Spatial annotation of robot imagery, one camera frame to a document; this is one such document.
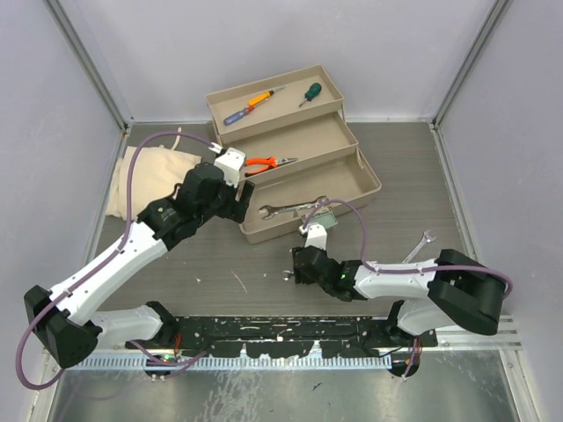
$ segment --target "screwdriver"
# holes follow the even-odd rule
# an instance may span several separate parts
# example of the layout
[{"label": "screwdriver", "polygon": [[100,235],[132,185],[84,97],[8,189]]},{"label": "screwdriver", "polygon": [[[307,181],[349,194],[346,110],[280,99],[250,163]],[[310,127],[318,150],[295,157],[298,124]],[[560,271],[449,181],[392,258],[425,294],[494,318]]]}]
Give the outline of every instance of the screwdriver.
[{"label": "screwdriver", "polygon": [[285,85],[283,85],[279,88],[275,88],[275,89],[270,90],[270,91],[266,91],[263,94],[260,94],[258,97],[254,97],[253,99],[248,101],[247,107],[243,108],[239,112],[236,112],[236,113],[230,115],[225,120],[223,120],[223,124],[225,126],[229,126],[229,125],[232,125],[235,121],[241,120],[243,117],[245,117],[247,114],[249,114],[252,110],[254,110],[254,108],[256,108],[256,106],[259,106],[264,101],[266,101],[268,98],[272,97],[277,91],[281,91],[283,88],[285,88]]},{"label": "screwdriver", "polygon": [[299,106],[301,107],[307,101],[311,101],[312,99],[314,99],[318,94],[320,94],[322,89],[323,89],[323,87],[321,86],[321,84],[319,84],[317,82],[314,83],[313,85],[311,85],[309,87],[309,90],[307,92],[305,92],[305,99],[303,100],[303,102]]}]

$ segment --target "toolbox tray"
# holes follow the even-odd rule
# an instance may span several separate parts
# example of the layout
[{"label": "toolbox tray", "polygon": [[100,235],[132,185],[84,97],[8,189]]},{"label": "toolbox tray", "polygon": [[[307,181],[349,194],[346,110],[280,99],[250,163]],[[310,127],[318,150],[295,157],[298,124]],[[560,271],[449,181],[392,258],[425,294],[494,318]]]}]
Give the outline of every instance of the toolbox tray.
[{"label": "toolbox tray", "polygon": [[[264,205],[272,207],[314,201],[319,196],[347,200],[356,207],[367,205],[381,189],[381,182],[360,150],[352,154],[318,164],[311,168],[258,183],[254,188],[242,232],[251,244],[296,231],[302,216],[311,209],[287,212],[263,220],[258,210]],[[334,215],[349,211],[344,205],[329,206]]]},{"label": "toolbox tray", "polygon": [[[222,142],[219,138],[219,143],[224,147],[233,147],[244,152],[246,159],[269,158],[270,156],[297,158],[297,161],[292,164],[249,177],[254,183],[279,178],[352,154],[358,145],[358,141],[338,113],[326,114],[238,141]],[[243,174],[257,171],[261,167],[263,166],[246,167]]]},{"label": "toolbox tray", "polygon": [[[299,108],[304,93],[316,82],[323,86],[322,91]],[[257,106],[241,120],[230,126],[223,124],[226,117],[248,106],[250,99],[282,85],[285,85],[283,90],[277,91],[265,104]],[[208,94],[206,99],[213,114],[216,132],[223,142],[236,141],[336,112],[341,109],[343,101],[342,94],[320,65],[214,92]]]}]

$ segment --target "metal floor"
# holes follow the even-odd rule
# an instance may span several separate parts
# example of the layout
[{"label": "metal floor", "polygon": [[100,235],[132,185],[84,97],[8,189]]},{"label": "metal floor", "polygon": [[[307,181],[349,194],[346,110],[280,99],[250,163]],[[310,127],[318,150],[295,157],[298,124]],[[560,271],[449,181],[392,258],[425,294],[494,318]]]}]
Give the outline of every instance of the metal floor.
[{"label": "metal floor", "polygon": [[[369,259],[400,262],[426,229],[433,230],[438,238],[422,250],[419,260],[436,257],[443,248],[462,251],[428,125],[353,123],[349,126],[383,184],[376,199],[361,209],[369,229]],[[177,129],[178,125],[137,124],[128,143],[137,145],[157,131]],[[182,129],[208,136],[203,124],[185,125]],[[165,142],[170,147],[173,139]],[[178,150],[209,156],[197,142],[184,139]],[[123,226],[122,220],[106,218],[99,251],[121,235]],[[338,260],[358,259],[361,240],[360,224],[355,216],[343,215],[329,234],[329,255]],[[127,309],[147,301],[160,301],[174,315],[381,316],[388,313],[392,299],[341,302],[318,286],[296,286],[292,280],[285,281],[282,270],[291,268],[289,249],[302,244],[303,239],[297,233],[249,244],[237,224],[213,219],[196,236],[143,268],[102,309]],[[242,280],[248,293],[233,273]]]},{"label": "metal floor", "polygon": [[[109,400],[92,400],[122,392]],[[424,352],[403,382],[384,369],[187,372],[164,383],[139,371],[73,371],[49,422],[387,422],[519,420],[499,354]]]}]

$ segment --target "black mounting plate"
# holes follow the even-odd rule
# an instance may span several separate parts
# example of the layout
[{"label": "black mounting plate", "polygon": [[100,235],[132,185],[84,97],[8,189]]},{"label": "black mounting plate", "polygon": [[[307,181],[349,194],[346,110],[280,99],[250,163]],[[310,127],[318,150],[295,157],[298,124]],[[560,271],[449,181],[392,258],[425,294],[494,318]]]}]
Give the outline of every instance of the black mounting plate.
[{"label": "black mounting plate", "polygon": [[[206,350],[215,357],[246,354],[272,359],[306,356],[318,340],[323,358],[377,357],[379,348],[396,347],[385,330],[386,319],[372,316],[189,316],[177,317],[180,349],[186,356]],[[423,347],[436,347],[435,332],[420,336]],[[139,341],[148,349],[173,348],[154,341]],[[129,343],[127,348],[134,348]]]}]

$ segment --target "wrench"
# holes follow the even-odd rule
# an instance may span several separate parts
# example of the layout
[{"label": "wrench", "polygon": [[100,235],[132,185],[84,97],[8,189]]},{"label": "wrench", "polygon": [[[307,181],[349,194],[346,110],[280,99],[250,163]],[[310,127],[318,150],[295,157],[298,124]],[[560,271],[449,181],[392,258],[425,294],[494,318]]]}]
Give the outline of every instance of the wrench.
[{"label": "wrench", "polygon": [[409,262],[411,262],[426,244],[434,242],[435,240],[436,236],[430,236],[430,230],[426,230],[422,235],[422,239],[420,240],[419,244],[414,246],[414,249],[411,251],[411,253],[409,253],[406,258],[403,259],[403,264],[408,264]]},{"label": "wrench", "polygon": [[262,220],[269,220],[270,218],[273,218],[281,213],[288,213],[290,211],[297,211],[299,209],[316,207],[317,205],[320,205],[322,202],[325,202],[326,200],[328,200],[327,197],[319,196],[313,202],[310,201],[301,202],[299,204],[286,205],[284,207],[271,207],[269,205],[265,205],[264,207],[260,207],[260,209],[258,210],[258,214],[264,215],[262,217]]}]

